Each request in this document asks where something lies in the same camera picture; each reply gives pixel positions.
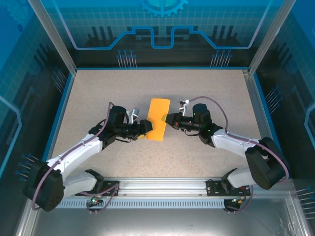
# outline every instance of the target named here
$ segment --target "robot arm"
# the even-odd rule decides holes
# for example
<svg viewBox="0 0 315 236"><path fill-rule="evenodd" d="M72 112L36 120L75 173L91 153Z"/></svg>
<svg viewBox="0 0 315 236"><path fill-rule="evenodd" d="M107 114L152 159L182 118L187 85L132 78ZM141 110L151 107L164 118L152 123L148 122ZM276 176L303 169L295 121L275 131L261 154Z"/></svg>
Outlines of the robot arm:
<svg viewBox="0 0 315 236"><path fill-rule="evenodd" d="M249 139L226 132L222 127L212 123L210 111L205 104L193 106L193 117L184 116L189 101L180 102L183 112L168 114L165 122L174 129L197 131L200 140L214 148L223 148L246 158L249 168L234 169L222 178L222 186L229 189L257 184L263 189L270 189L285 176L285 171L274 156L257 144L270 149L288 166L281 151L268 137L262 140Z"/></svg>
<svg viewBox="0 0 315 236"><path fill-rule="evenodd" d="M102 129L101 123L103 120L93 127L89 131L89 134L79 143L61 155L47 162L41 160L34 162L23 190L24 195L33 199L39 182L56 162L59 162L59 164L53 168L45 179L35 201L45 211L53 210L65 197L83 191L93 191L93 193L102 192L104 190L104 178L99 173L93 170L86 170L77 176L69 177L69 175L85 160L101 152L113 143L117 137L137 140L140 136L151 131L151 122L147 120L141 120L139 123L133 121L138 116L138 112L138 109L134 109L133 112L127 113L125 108L113 106L109 112L107 124L98 136L95 135ZM61 160L61 157L70 150L71 152Z"/></svg>

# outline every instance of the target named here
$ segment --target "beige work surface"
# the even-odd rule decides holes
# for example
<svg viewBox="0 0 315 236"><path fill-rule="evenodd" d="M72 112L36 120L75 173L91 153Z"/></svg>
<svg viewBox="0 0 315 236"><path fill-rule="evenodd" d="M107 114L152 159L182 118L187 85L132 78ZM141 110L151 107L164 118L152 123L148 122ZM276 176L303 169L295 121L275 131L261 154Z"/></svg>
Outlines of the beige work surface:
<svg viewBox="0 0 315 236"><path fill-rule="evenodd" d="M79 142L106 117L108 102L128 111L140 109L147 117L152 98L171 100L170 113L178 101L197 96L215 99L229 118L228 130L260 138L251 100L241 70L79 70L70 93L53 157ZM211 101L206 103L213 122L225 126L224 117ZM105 177L220 177L246 166L244 158L204 145L167 125L163 142L144 138L129 144L114 142L90 157L73 174L93 169Z"/></svg>

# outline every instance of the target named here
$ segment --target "blue wall panel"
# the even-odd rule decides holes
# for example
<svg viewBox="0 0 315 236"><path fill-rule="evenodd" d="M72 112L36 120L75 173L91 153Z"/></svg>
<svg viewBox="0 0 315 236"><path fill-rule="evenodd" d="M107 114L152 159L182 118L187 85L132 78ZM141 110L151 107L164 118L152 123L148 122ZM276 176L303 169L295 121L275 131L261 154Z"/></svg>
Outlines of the blue wall panel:
<svg viewBox="0 0 315 236"><path fill-rule="evenodd" d="M14 235L69 71L27 0L0 1L0 24L0 234Z"/></svg>
<svg viewBox="0 0 315 236"><path fill-rule="evenodd" d="M43 3L78 67L218 67L249 65L282 0Z"/></svg>
<svg viewBox="0 0 315 236"><path fill-rule="evenodd" d="M297 0L257 74L297 189L315 187L315 16Z"/></svg>

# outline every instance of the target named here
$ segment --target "purple cable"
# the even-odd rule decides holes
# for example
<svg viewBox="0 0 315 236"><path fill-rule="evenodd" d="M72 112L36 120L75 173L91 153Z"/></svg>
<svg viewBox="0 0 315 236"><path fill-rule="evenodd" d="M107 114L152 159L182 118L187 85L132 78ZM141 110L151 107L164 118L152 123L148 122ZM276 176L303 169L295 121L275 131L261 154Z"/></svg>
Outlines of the purple cable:
<svg viewBox="0 0 315 236"><path fill-rule="evenodd" d="M84 195L86 195L86 196L102 195L102 194L104 194L104 193L109 192L109 191L112 190L113 188L115 189L114 192L113 192L113 194L112 194L112 196L110 197L110 199L109 199L108 202L106 203L106 205L105 205L103 208L101 208L100 210L95 211L95 212L97 213L97 212L101 212L101 211L105 210L105 209L108 207L108 205L109 205L110 202L112 201L112 199L113 199L113 197L114 197L114 195L115 195L115 193L116 193L118 187L119 187L119 184L116 183L114 186L112 186L112 187L110 187L109 189L106 189L105 191L103 191L103 192L101 192L101 193L98 193L98 194L89 194L89 193L86 193L86 192L81 192L81 194L84 194ZM90 207L89 207L90 203L91 203L91 202L88 202L88 204L87 204L87 210L90 211L90 212L92 212L92 211L90 210Z"/></svg>
<svg viewBox="0 0 315 236"><path fill-rule="evenodd" d="M243 138L240 138L238 136L234 136L232 134L229 134L228 131L227 131L227 127L228 127L228 119L227 119L227 116L226 116L226 113L225 111L223 110L223 108L219 105L219 103L215 100L213 100L212 98L209 98L209 97L206 97L206 96L200 96L200 97L195 97L191 100L189 100L189 102L192 102L192 101L195 101L197 99L200 99L200 98L205 98L205 99L208 99L212 102L214 102L219 108L220 110L222 111L223 115L224 115L224 118L225 118L225 121L226 121L226 124L225 124L225 132L228 136L234 138L234 139L238 139L238 140L241 140L241 141L244 141L244 142L249 142L251 144L255 144L259 147L261 147L262 149L266 150L268 153L270 153L279 163L280 165L282 166L282 168L284 169L284 172L285 172L285 178L284 180L281 180L279 181L278 183L284 183L286 182L288 179L289 179L289 170L287 169L286 165L284 164L284 162L273 152L271 151L269 148L265 147L264 145L260 144L260 143L257 143L255 141L252 141L250 139L243 139Z"/></svg>
<svg viewBox="0 0 315 236"><path fill-rule="evenodd" d="M233 206L227 206L227 208L231 208L231 209L233 209L233 210L236 210L237 212L242 212L242 211L244 211L246 208L248 208L248 206L249 206L249 204L251 203L251 201L252 201L252 198L253 198L253 196L254 196L254 187L253 186L251 186L251 196L250 196L250 199L248 200L248 202L247 202L247 204L245 205L245 207L243 207L242 209L237 209L237 208L235 208L235 207L233 207Z"/></svg>
<svg viewBox="0 0 315 236"><path fill-rule="evenodd" d="M36 201L36 199L37 199L39 190L40 190L40 188L42 187L42 185L43 185L45 179L47 178L47 176L52 172L52 170L53 170L58 164L60 164L60 162L61 162L62 160L64 160L64 158L65 158L66 156L68 156L70 153L72 153L72 152L73 152L74 150L76 150L77 148L81 147L82 145L88 143L89 141L91 141L92 139L94 139L95 137L97 137L97 136L104 130L104 128L105 128L105 126L107 125L107 122L108 122L109 111L110 111L110 109L111 109L111 106L114 106L114 104L113 104L112 102L109 102L109 103L108 103L108 109L107 109L106 120L105 120L104 125L103 125L102 128L100 129L100 131L99 131L97 134L95 134L93 137L91 137L91 138L89 138L88 140L86 140L85 143L84 143L84 142L79 143L77 146L75 146L75 147L71 148L70 150L68 150L68 151L67 151L64 155L62 155L62 157L60 157L59 160L57 160L57 161L49 168L49 170L44 174L43 178L40 180L40 182L39 182L39 184L38 184L38 186L37 186L37 188L36 188L36 190L35 190L35 193L34 193L34 196L33 196L32 202L31 202L31 208L32 208L33 210L39 210L39 209L40 209L40 207L37 207L37 208L35 207L35 201Z"/></svg>

